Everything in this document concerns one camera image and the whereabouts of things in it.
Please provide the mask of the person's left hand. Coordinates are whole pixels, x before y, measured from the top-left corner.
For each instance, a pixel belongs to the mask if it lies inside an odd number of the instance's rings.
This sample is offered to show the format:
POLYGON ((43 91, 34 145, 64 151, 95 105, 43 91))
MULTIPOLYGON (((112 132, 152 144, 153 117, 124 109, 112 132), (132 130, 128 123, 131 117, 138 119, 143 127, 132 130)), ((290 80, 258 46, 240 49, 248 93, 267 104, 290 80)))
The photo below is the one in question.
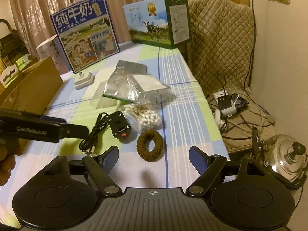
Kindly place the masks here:
POLYGON ((8 155, 7 148, 4 144, 1 144, 1 186, 4 186, 11 176, 12 170, 16 165, 16 155, 22 155, 23 148, 18 142, 14 145, 14 150, 8 155))

